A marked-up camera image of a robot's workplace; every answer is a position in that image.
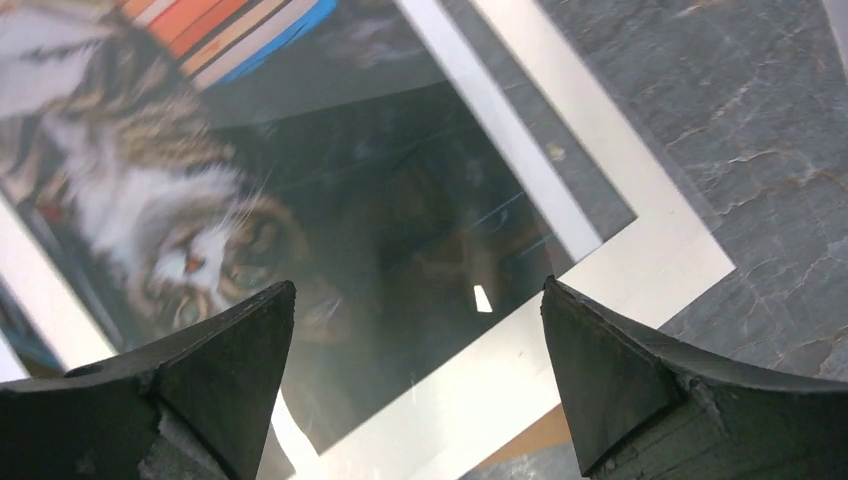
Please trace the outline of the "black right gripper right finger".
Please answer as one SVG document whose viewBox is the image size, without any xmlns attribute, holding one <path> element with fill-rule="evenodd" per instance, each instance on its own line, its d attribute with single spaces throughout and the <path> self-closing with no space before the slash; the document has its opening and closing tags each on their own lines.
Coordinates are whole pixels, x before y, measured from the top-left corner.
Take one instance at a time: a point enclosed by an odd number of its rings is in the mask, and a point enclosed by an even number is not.
<svg viewBox="0 0 848 480">
<path fill-rule="evenodd" d="M 545 281 L 544 336 L 588 479 L 843 479 L 847 386 L 723 357 Z"/>
</svg>

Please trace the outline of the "cat photo print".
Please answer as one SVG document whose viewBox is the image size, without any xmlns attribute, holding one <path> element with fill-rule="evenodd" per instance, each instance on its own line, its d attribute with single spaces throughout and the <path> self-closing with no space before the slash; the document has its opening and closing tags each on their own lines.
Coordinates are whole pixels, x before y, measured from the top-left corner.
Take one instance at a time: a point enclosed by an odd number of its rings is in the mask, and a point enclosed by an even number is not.
<svg viewBox="0 0 848 480">
<path fill-rule="evenodd" d="M 202 2 L 1 5 L 1 190 L 120 350 L 309 255 L 172 50 Z"/>
</svg>

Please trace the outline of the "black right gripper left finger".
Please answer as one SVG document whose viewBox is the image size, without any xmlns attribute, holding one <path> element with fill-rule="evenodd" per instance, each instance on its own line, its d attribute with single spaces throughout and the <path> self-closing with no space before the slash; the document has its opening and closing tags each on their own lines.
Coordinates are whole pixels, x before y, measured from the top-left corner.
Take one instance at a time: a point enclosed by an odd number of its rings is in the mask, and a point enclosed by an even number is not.
<svg viewBox="0 0 848 480">
<path fill-rule="evenodd" d="M 5 479 L 252 479 L 294 330 L 276 283 L 59 378 L 1 386 Z"/>
</svg>

